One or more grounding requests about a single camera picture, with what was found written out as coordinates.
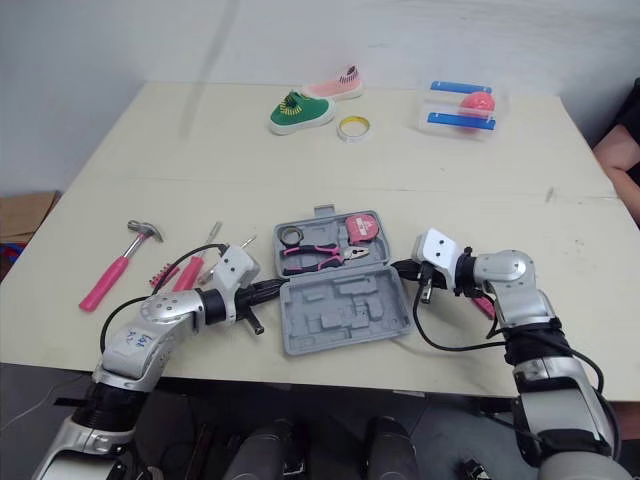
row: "blue clip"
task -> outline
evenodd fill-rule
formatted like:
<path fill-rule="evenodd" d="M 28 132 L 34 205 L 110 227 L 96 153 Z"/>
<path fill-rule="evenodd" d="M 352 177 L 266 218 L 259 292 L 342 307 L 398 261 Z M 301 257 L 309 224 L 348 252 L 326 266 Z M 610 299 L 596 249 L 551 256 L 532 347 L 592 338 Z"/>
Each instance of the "blue clip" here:
<path fill-rule="evenodd" d="M 453 125 L 456 127 L 479 128 L 481 130 L 494 130 L 496 121 L 492 119 L 467 117 L 465 115 L 451 115 L 448 113 L 430 113 L 427 116 L 427 123 L 440 123 L 442 125 Z"/>
<path fill-rule="evenodd" d="M 435 81 L 431 84 L 431 90 L 438 90 L 441 92 L 454 92 L 454 93 L 474 93 L 474 92 L 487 92 L 491 93 L 491 87 L 483 87 L 482 85 L 471 85 L 470 83 L 455 83 L 455 82 L 439 82 Z"/>

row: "sneaker sole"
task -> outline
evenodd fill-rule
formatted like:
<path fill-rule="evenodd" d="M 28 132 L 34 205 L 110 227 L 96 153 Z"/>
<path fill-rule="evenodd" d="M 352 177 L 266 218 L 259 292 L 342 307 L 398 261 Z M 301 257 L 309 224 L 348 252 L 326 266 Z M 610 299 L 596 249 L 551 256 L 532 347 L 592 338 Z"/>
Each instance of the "sneaker sole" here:
<path fill-rule="evenodd" d="M 336 104 L 335 102 L 329 103 L 329 108 L 326 112 L 320 115 L 318 118 L 307 120 L 306 122 L 296 123 L 294 125 L 278 125 L 269 120 L 269 129 L 276 135 L 289 135 L 291 133 L 302 130 L 303 128 L 319 127 L 325 125 L 333 120 L 336 116 Z"/>
<path fill-rule="evenodd" d="M 339 102 L 341 100 L 349 100 L 351 98 L 357 98 L 361 96 L 364 93 L 364 85 L 360 83 L 360 85 L 358 85 L 358 87 L 354 88 L 353 90 L 349 90 L 348 92 L 343 92 L 343 93 L 336 93 L 335 95 L 330 95 L 328 97 L 318 97 L 317 95 L 314 95 L 311 92 L 308 92 L 304 88 L 301 91 L 302 91 L 302 94 L 306 95 L 307 97 L 325 98 L 325 99 L 330 98 L 336 102 Z"/>

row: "pink hammer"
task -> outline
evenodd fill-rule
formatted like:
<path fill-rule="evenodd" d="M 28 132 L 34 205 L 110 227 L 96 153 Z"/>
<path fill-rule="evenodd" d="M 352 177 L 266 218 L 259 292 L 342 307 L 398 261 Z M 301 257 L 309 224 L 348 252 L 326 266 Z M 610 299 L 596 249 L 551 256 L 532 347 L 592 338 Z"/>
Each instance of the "pink hammer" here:
<path fill-rule="evenodd" d="M 133 241 L 129 248 L 125 250 L 121 257 L 115 259 L 115 261 L 107 268 L 102 274 L 98 283 L 91 289 L 89 294 L 84 297 L 84 300 L 80 302 L 79 307 L 85 312 L 93 312 L 107 292 L 111 289 L 114 283 L 120 278 L 122 272 L 124 272 L 129 265 L 129 259 L 136 253 L 136 250 L 140 248 L 142 242 L 149 237 L 154 237 L 159 242 L 162 242 L 162 235 L 156 227 L 150 223 L 137 222 L 136 220 L 129 220 L 127 222 L 127 228 L 138 232 L 136 239 Z"/>

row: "gray tool case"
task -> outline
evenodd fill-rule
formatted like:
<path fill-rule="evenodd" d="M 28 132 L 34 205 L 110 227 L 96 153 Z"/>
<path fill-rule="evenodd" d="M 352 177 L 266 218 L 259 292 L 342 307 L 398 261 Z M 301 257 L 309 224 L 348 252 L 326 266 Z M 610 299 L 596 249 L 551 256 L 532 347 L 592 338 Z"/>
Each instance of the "gray tool case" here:
<path fill-rule="evenodd" d="M 283 256 L 283 229 L 299 228 L 304 235 L 300 245 L 334 243 L 347 248 L 351 245 L 345 222 L 358 213 L 372 215 L 379 225 L 376 238 L 358 244 L 369 248 L 369 255 L 346 260 L 340 267 L 283 275 L 285 268 L 310 266 L 327 259 L 316 254 Z M 277 273 L 290 280 L 280 289 L 285 351 L 302 355 L 408 333 L 411 322 L 406 295 L 398 272 L 387 265 L 389 242 L 378 214 L 365 211 L 335 215 L 333 206 L 316 207 L 315 214 L 316 218 L 282 223 L 274 229 Z"/>

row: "green shoe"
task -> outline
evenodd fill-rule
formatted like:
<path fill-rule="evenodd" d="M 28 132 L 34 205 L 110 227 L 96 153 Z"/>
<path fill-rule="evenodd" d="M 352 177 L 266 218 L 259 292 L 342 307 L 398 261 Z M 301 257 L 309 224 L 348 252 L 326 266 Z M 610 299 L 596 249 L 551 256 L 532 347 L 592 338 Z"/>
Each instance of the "green shoe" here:
<path fill-rule="evenodd" d="M 324 125 L 335 113 L 333 100 L 309 98 L 292 90 L 271 114 L 269 128 L 276 135 L 288 135 L 301 128 Z"/>

